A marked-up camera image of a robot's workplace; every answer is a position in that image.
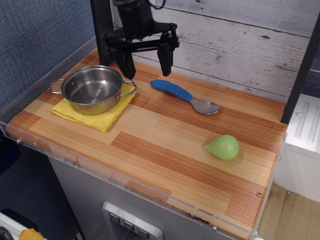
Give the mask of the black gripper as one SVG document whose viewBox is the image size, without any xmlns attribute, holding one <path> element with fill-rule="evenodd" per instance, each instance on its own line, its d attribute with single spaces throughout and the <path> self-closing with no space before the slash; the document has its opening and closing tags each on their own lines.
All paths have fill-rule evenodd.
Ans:
<svg viewBox="0 0 320 240">
<path fill-rule="evenodd" d="M 133 79 L 136 68 L 134 52 L 157 50 L 162 75 L 171 74 L 173 51 L 179 47 L 175 23 L 161 23 L 153 19 L 152 8 L 160 10 L 148 0 L 114 0 L 122 27 L 108 30 L 101 38 L 112 51 L 113 58 L 123 76 Z"/>
</svg>

